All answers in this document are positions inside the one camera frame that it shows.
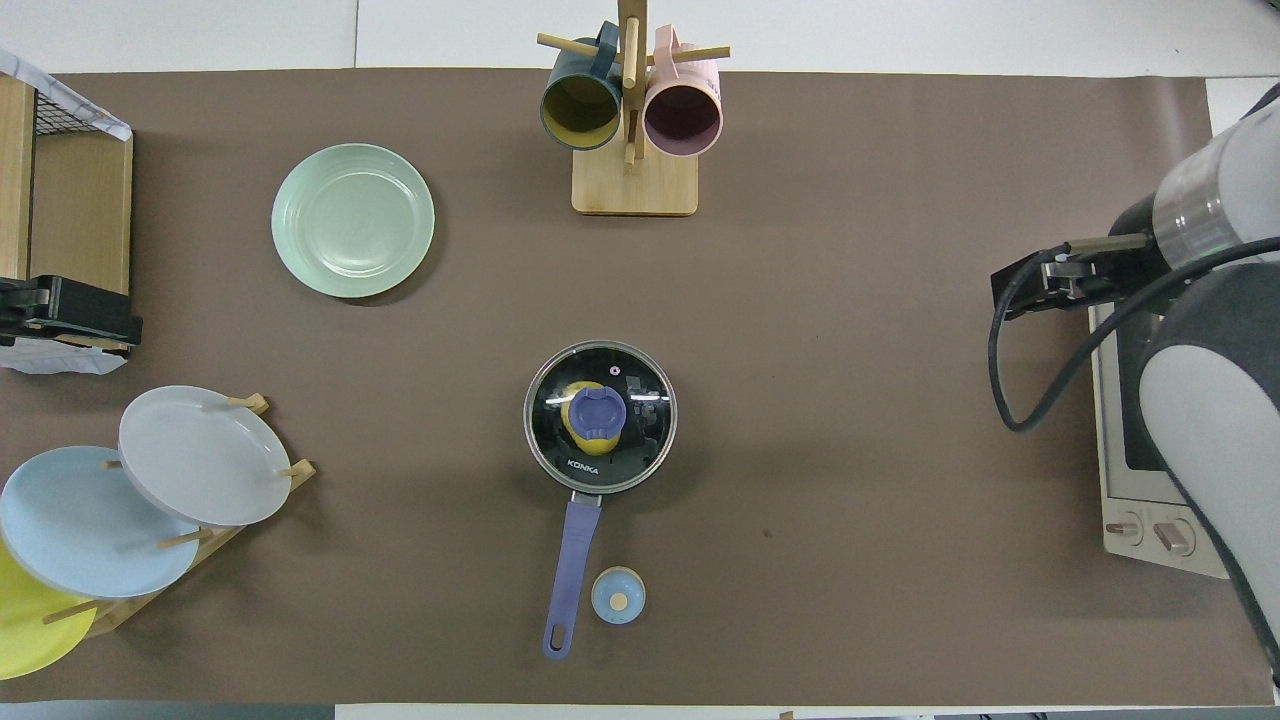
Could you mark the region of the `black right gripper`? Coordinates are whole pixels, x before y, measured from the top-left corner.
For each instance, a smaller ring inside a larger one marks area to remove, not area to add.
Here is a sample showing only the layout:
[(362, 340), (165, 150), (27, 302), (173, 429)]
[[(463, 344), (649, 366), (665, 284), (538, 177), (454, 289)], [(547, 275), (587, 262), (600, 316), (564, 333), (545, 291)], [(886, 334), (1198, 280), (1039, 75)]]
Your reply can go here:
[(992, 274), (992, 300), (1005, 295), (1002, 322), (1069, 302), (1114, 302), (1119, 286), (1101, 251), (1050, 249), (1033, 252)]

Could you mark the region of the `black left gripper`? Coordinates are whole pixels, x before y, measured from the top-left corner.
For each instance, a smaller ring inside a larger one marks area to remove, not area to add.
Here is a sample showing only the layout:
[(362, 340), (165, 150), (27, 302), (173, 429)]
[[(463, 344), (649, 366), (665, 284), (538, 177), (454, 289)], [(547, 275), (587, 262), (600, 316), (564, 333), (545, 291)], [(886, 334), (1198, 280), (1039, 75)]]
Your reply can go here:
[[(124, 293), (65, 277), (1, 278), (1, 337), (49, 337), (51, 331), (54, 340), (83, 347), (142, 345), (142, 319), (132, 315)], [(50, 331), (44, 322), (50, 322)]]

